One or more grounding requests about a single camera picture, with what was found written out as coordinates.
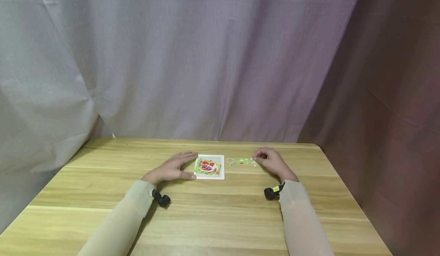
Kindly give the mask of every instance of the picture card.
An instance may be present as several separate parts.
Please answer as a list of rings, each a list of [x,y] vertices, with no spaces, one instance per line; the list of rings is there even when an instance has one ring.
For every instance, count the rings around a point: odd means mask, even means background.
[[[224,180],[225,156],[199,154],[194,165],[194,175],[197,180]]]

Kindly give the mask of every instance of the sleeve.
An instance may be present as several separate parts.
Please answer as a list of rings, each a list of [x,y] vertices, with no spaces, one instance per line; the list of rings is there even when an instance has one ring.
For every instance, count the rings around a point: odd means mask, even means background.
[[[289,255],[333,256],[321,222],[301,183],[287,180],[280,192]]]
[[[150,209],[156,187],[137,180],[110,212],[79,252],[78,256],[126,256]]]

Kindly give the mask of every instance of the wooden table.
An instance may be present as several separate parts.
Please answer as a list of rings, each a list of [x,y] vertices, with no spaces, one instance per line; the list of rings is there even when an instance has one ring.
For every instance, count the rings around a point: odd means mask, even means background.
[[[251,157],[261,146],[277,149],[307,188],[336,256],[391,255],[318,146],[124,138],[79,150],[0,235],[0,255],[76,255],[133,181],[170,155]],[[225,168],[225,181],[164,184],[171,205],[153,204],[131,255],[288,255],[280,206],[263,195],[277,180],[260,166]]]

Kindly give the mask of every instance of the pink curtain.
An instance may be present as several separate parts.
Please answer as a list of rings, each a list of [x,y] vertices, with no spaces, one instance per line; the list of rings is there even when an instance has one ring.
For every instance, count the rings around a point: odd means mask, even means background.
[[[440,255],[440,0],[359,0],[300,142],[393,254]]]

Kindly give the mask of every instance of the left hand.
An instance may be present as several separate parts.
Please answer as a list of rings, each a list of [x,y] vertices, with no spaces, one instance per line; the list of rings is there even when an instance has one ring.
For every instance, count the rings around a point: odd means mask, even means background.
[[[142,181],[147,181],[155,186],[161,181],[171,181],[177,178],[185,180],[195,180],[196,176],[192,173],[180,170],[182,164],[195,160],[199,153],[197,152],[181,152],[171,156],[161,166],[156,167],[142,177]]]

